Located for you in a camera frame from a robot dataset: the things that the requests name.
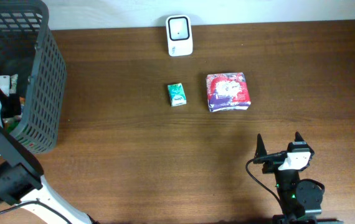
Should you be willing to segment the small teal tissue pack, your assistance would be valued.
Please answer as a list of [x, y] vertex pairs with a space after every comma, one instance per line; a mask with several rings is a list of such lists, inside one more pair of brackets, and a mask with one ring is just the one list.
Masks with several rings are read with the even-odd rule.
[[185, 105], [187, 103], [182, 83], [168, 85], [167, 88], [172, 107]]

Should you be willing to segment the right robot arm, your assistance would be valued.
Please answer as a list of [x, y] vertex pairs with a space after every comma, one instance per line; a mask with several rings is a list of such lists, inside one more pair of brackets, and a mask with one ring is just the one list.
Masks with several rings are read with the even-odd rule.
[[[262, 136], [257, 135], [257, 147], [254, 158], [249, 160], [245, 169], [250, 177], [271, 193], [277, 200], [281, 215], [274, 215], [272, 223], [341, 223], [337, 219], [317, 219], [321, 215], [321, 203], [325, 186], [316, 180], [301, 179], [300, 172], [310, 166], [315, 152], [302, 138], [295, 133], [295, 139], [288, 144], [287, 150], [269, 154]], [[273, 174], [276, 181], [276, 192], [271, 191], [249, 171], [249, 164], [262, 164], [263, 174]]]

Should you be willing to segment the green round lid jar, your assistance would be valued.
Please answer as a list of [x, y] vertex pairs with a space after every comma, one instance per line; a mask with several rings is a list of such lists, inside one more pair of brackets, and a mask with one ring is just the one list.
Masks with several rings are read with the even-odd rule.
[[11, 133], [16, 127], [18, 126], [19, 121], [15, 119], [6, 119], [4, 121], [4, 129], [8, 132]]

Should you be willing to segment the red purple tissue pack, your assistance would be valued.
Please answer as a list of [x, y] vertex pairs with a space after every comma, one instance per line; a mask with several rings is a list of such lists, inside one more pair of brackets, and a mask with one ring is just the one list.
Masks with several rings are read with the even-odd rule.
[[247, 110], [252, 104], [242, 72], [209, 74], [206, 87], [210, 112]]

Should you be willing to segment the white Pantene tube gold cap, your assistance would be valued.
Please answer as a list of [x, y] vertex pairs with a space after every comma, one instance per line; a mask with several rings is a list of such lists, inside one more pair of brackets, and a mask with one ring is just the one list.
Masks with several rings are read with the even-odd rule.
[[6, 96], [17, 93], [17, 79], [18, 74], [0, 75], [0, 89]]

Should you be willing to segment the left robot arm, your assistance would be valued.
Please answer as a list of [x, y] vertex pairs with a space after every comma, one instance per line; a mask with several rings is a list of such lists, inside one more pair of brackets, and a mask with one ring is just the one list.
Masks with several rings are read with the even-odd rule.
[[0, 86], [0, 203], [10, 206], [0, 215], [23, 208], [46, 223], [94, 223], [48, 184], [39, 161], [4, 128], [20, 113], [20, 97]]

